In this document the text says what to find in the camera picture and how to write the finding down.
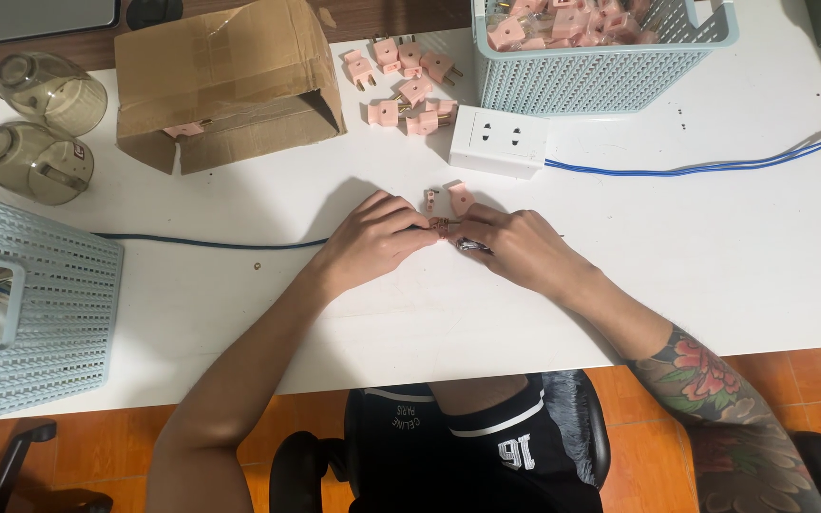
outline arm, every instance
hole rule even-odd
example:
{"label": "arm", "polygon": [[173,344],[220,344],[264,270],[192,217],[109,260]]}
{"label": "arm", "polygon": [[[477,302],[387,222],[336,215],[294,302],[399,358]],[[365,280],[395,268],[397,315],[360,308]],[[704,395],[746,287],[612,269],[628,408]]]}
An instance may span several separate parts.
{"label": "arm", "polygon": [[338,227],[277,302],[211,365],[170,417],[148,474],[150,513],[252,511],[236,448],[255,427],[325,306],[393,271],[439,236],[401,197],[376,192]]}
{"label": "arm", "polygon": [[475,204],[452,234],[492,251],[494,273],[585,317],[690,437],[699,508],[710,513],[821,512],[821,497],[768,404],[727,363],[623,292],[533,211]]}

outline blue mesh basket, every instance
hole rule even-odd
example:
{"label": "blue mesh basket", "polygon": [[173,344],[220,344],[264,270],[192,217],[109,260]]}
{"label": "blue mesh basket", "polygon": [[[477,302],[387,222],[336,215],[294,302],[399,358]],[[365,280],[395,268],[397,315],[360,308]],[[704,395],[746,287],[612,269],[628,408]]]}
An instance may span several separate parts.
{"label": "blue mesh basket", "polygon": [[481,107],[520,114],[637,112],[718,48],[739,37],[733,0],[713,0],[699,23],[692,0],[652,0],[644,24],[660,20],[656,45],[497,52],[486,17],[497,0],[473,0],[474,67]]}
{"label": "blue mesh basket", "polygon": [[122,246],[0,204],[0,266],[14,274],[0,345],[0,414],[102,385]]}

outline white stripe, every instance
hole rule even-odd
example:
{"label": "white stripe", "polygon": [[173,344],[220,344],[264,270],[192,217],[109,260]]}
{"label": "white stripe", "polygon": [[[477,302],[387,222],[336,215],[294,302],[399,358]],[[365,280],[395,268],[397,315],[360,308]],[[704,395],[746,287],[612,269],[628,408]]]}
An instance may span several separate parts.
{"label": "white stripe", "polygon": [[363,393],[379,395],[386,399],[392,399],[393,401],[433,402],[436,400],[436,398],[431,395],[405,395],[403,393],[392,393],[390,391],[379,390],[378,388],[365,388],[363,389]]}
{"label": "white stripe", "polygon": [[499,423],[496,426],[485,427],[484,429],[476,429],[474,431],[455,431],[453,429],[449,429],[453,435],[456,437],[462,438],[472,438],[472,437],[482,437],[484,435],[490,435],[492,433],[497,433],[504,430],[506,427],[514,426],[518,423],[523,422],[525,419],[531,417],[532,415],[536,414],[540,411],[541,408],[544,407],[544,391],[540,391],[540,401],[537,402],[534,406],[531,406],[527,409],[523,414],[516,415],[511,419]]}

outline forearm tattoo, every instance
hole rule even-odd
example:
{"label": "forearm tattoo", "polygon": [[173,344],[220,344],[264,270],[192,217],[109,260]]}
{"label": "forearm tattoo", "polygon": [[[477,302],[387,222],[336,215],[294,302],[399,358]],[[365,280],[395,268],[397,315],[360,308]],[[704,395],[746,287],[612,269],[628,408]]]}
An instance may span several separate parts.
{"label": "forearm tattoo", "polygon": [[667,346],[629,367],[686,427],[702,513],[821,512],[800,454],[762,396],[674,326]]}

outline person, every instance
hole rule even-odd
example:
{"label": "person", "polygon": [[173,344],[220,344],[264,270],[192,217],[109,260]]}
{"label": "person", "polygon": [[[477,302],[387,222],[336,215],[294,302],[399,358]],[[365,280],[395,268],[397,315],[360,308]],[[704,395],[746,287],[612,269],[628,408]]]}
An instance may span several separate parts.
{"label": "person", "polygon": [[[429,222],[399,196],[372,194],[205,372],[154,447],[150,513],[252,511],[236,448],[325,306],[439,240],[434,230],[411,226]],[[575,311],[610,341],[686,428],[701,511],[821,512],[812,477],[762,396],[689,333],[617,287],[537,212],[505,214],[473,204],[450,235],[460,237],[489,248],[467,252],[487,269]],[[424,415],[430,408],[441,420],[422,426],[383,406],[386,420],[397,424],[364,452],[379,456],[364,462],[372,468],[351,512],[601,511],[598,490],[577,478],[564,452],[539,380],[517,375],[433,382],[407,393],[372,390],[379,390],[372,391],[374,400],[419,409],[414,419],[433,418],[432,411]]]}

